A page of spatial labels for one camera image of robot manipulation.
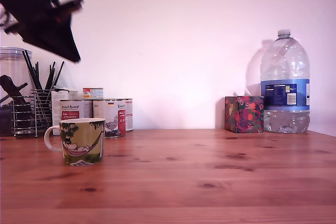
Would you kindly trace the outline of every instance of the glass jar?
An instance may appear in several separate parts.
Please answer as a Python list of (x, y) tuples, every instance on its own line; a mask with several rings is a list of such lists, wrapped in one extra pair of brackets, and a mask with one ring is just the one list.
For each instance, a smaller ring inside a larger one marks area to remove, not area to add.
[[(22, 88), (20, 93), (30, 95), (32, 85), (23, 51), (25, 50), (22, 48), (0, 47), (0, 76), (9, 76), (17, 87), (27, 83), (28, 85)], [(32, 53), (30, 51), (28, 51), (28, 55), (31, 59)], [(0, 98), (3, 99), (7, 95), (7, 92), (0, 87)], [(8, 104), (11, 100), (11, 98), (5, 100), (1, 105)]]
[[(22, 48), (0, 47), (0, 76), (10, 77), (16, 87), (24, 86), (20, 89), (20, 93), (26, 96), (31, 94), (32, 85), (23, 51), (25, 50)], [(13, 135), (13, 99), (8, 98), (7, 95), (0, 86), (0, 136)]]

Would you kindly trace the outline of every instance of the blue bottle label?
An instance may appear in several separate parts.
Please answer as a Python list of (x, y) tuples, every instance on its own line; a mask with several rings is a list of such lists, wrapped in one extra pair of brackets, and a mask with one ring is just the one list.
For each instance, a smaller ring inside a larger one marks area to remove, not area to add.
[(272, 80), (261, 82), (265, 110), (309, 110), (309, 79)]

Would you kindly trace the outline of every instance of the tissue box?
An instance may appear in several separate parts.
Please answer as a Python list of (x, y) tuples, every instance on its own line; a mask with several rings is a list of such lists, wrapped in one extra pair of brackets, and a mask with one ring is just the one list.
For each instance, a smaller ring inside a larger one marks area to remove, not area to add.
[(225, 129), (264, 132), (264, 97), (225, 97)]

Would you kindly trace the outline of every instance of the pet food can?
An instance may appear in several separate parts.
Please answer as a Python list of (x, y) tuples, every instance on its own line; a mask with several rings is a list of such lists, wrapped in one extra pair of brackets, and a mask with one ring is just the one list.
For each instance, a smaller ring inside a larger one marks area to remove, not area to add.
[(85, 99), (103, 99), (103, 88), (83, 88)]
[(126, 132), (133, 131), (133, 99), (125, 99), (126, 104)]
[(93, 101), (93, 116), (106, 121), (105, 137), (126, 135), (125, 99), (104, 99)]
[(60, 100), (61, 120), (92, 117), (92, 100)]

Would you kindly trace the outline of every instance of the mug handle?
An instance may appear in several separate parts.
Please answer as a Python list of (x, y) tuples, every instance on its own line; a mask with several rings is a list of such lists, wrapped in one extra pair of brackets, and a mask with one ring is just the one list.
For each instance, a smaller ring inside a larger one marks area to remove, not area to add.
[(52, 130), (59, 130), (59, 126), (52, 126), (50, 128), (47, 129), (46, 133), (44, 134), (44, 143), (46, 144), (46, 146), (52, 150), (53, 152), (61, 152), (62, 151), (62, 148), (56, 148), (56, 147), (53, 147), (50, 143), (50, 140), (49, 140), (49, 135), (50, 135), (50, 131)]

